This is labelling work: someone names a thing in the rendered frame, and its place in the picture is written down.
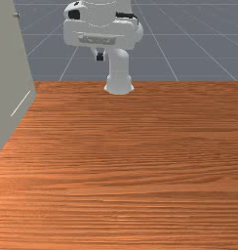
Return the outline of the pale grey cabinet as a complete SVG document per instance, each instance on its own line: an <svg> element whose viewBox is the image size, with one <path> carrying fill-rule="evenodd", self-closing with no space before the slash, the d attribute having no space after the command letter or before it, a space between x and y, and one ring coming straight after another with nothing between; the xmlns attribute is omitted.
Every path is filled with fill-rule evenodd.
<svg viewBox="0 0 238 250"><path fill-rule="evenodd" d="M0 151L35 97L14 0L0 0Z"/></svg>

